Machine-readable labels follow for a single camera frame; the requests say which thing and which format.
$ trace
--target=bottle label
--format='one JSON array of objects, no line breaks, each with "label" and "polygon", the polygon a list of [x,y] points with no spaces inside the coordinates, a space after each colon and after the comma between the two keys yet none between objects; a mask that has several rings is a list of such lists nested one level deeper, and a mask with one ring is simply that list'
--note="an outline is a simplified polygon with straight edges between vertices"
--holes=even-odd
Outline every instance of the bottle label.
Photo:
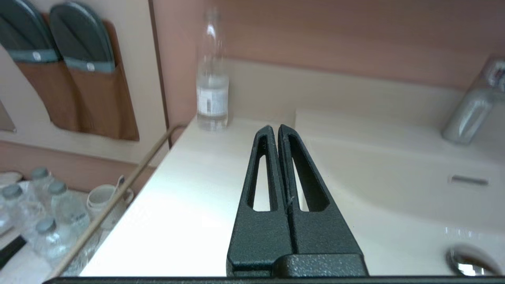
[{"label": "bottle label", "polygon": [[198,112],[208,116],[228,113],[228,87],[223,89],[196,89]]}]

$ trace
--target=brown pouch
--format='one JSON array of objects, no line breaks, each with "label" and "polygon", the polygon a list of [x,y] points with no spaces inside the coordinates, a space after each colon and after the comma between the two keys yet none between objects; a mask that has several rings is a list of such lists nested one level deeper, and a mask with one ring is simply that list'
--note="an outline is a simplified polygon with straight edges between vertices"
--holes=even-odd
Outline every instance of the brown pouch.
[{"label": "brown pouch", "polygon": [[37,91],[55,126],[70,131],[89,126],[79,112],[79,91],[65,62],[16,62],[16,65]]},{"label": "brown pouch", "polygon": [[83,111],[91,120],[91,129],[84,132],[139,141],[123,65],[119,63],[112,73],[69,71],[79,89]]}]

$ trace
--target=white sink basin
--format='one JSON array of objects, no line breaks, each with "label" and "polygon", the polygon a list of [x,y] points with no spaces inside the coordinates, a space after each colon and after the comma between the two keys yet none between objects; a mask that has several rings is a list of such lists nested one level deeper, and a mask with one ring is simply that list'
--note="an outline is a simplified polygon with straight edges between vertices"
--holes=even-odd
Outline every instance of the white sink basin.
[{"label": "white sink basin", "polygon": [[505,167],[489,152],[376,122],[326,127],[297,113],[296,129],[371,275],[451,275],[444,254],[457,244],[482,249],[505,272]]}]

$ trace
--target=white cup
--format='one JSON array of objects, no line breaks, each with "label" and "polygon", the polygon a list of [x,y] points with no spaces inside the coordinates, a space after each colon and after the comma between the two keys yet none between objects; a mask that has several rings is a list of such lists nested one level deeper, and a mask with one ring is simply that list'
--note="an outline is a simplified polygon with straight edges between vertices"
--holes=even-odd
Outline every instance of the white cup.
[{"label": "white cup", "polygon": [[[95,187],[89,194],[86,202],[88,211],[93,219],[97,218],[103,209],[116,194],[117,187],[112,184],[102,184]],[[120,199],[116,206],[111,210],[108,216],[104,219],[100,227],[105,230],[112,230],[116,223],[121,219],[121,216],[126,211],[126,207],[133,200],[133,190],[128,188],[125,194],[126,197]]]}]

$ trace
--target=chrome faucet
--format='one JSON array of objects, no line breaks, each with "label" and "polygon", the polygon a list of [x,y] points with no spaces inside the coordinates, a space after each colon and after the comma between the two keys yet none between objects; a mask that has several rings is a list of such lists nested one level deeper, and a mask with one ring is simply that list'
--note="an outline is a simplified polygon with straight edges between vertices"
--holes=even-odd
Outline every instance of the chrome faucet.
[{"label": "chrome faucet", "polygon": [[442,131],[442,137],[468,145],[496,102],[505,98],[505,60],[490,60],[460,102]]}]

